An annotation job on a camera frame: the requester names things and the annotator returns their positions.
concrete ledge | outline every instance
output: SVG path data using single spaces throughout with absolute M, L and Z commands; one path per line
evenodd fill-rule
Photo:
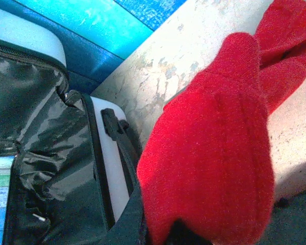
M 163 106 L 233 32 L 253 34 L 272 0 L 187 0 L 93 96 L 119 105 L 145 145 Z M 306 189 L 306 81 L 269 118 L 276 199 Z

open suitcase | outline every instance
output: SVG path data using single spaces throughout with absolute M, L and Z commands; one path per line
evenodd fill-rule
M 0 10 L 3 244 L 144 244 L 134 139 L 118 106 L 68 91 L 53 33 Z

dark green floor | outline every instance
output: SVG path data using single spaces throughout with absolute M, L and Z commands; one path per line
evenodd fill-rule
M 272 221 L 257 245 L 306 244 L 306 191 L 274 208 Z

red knitted fabric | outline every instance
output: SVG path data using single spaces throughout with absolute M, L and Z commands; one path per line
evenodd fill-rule
M 306 78 L 306 2 L 275 0 L 255 37 L 261 49 L 260 81 L 271 113 Z
M 217 244 L 254 243 L 263 233 L 273 206 L 268 113 L 306 77 L 301 4 L 306 11 L 300 0 L 275 1 L 255 37 L 229 35 L 212 64 L 164 108 L 137 169 L 155 245 L 178 218 Z M 273 19 L 281 19 L 278 28 L 271 29 Z M 292 22 L 297 35 L 287 33 Z

blue painted wall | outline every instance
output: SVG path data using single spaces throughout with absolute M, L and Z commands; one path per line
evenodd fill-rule
M 70 88 L 90 94 L 185 0 L 0 0 L 0 8 L 55 33 Z

